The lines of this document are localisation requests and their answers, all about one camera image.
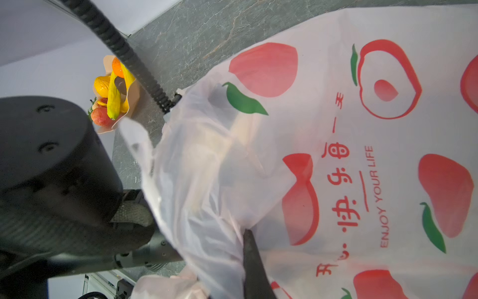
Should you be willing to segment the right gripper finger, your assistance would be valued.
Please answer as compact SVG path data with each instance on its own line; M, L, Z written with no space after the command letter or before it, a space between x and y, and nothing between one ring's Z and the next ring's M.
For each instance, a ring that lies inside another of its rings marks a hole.
M245 269L244 298L276 299L251 230L245 230L243 242L243 267Z

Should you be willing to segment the pink plastic bag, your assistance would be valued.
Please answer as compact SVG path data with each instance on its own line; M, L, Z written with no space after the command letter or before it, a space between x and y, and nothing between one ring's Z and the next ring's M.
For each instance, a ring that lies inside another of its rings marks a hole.
M120 132L189 274L136 299L241 299L251 230L280 299L478 296L478 7L330 12Z

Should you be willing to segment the yellow banana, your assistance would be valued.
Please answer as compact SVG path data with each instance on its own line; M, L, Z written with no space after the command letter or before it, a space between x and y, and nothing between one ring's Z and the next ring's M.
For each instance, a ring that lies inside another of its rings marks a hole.
M120 63L120 66L121 66L121 69L123 71L124 81L125 81L125 84L126 84L126 96L128 97L129 88L132 85L132 83L136 80L136 78L126 68L126 66L123 63ZM121 104L120 112L121 113L127 113L128 110L129 110L129 102L128 102L128 98L126 98Z
M121 93L115 85L117 76L112 72L110 75L110 86L107 102L107 113L112 120L116 120L120 115Z

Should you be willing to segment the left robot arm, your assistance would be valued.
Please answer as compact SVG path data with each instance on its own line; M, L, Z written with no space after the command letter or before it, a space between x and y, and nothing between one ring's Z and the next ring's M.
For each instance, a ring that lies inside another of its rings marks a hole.
M2 298L45 299L52 277L179 260L79 106L1 99Z

